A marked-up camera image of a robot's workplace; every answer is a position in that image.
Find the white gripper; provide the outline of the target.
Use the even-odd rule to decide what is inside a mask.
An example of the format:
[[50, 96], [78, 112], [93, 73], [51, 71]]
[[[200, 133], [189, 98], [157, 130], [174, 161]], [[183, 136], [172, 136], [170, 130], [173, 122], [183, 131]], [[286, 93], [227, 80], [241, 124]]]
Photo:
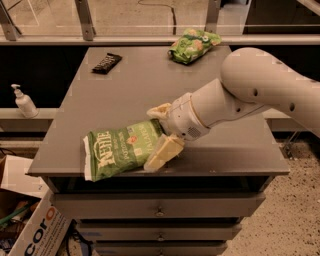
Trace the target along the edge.
[[152, 119], [161, 120], [160, 123], [165, 132], [171, 134], [162, 134], [157, 141], [153, 152], [143, 166], [147, 172], [157, 172], [168, 161], [180, 154], [185, 146], [184, 140], [197, 140], [210, 131], [197, 117], [193, 109], [191, 93], [184, 94], [172, 104], [164, 103], [150, 108], [147, 115]]

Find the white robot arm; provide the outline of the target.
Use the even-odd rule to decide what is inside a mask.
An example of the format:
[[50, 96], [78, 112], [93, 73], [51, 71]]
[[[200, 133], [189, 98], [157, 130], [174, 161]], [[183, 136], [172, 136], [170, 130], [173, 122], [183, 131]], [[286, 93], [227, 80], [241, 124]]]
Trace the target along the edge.
[[240, 48], [223, 61], [220, 77], [171, 103], [147, 111], [164, 134], [144, 170], [156, 172], [176, 157], [187, 141], [197, 140], [220, 123], [276, 109], [320, 137], [320, 82], [303, 76], [273, 55]]

